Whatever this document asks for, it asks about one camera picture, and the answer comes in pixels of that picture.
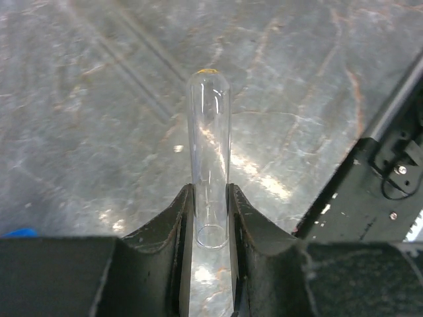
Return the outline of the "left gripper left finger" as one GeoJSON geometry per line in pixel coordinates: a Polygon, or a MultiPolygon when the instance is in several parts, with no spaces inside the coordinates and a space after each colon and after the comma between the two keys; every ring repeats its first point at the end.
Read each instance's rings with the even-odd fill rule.
{"type": "Polygon", "coordinates": [[[187,316],[194,188],[131,234],[1,239],[2,316],[187,316]]]}

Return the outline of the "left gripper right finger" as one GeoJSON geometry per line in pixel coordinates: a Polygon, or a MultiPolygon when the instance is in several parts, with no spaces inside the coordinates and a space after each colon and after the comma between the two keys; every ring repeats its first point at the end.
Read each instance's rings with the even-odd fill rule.
{"type": "Polygon", "coordinates": [[[419,242],[309,242],[226,187],[235,316],[421,316],[419,242]]]}

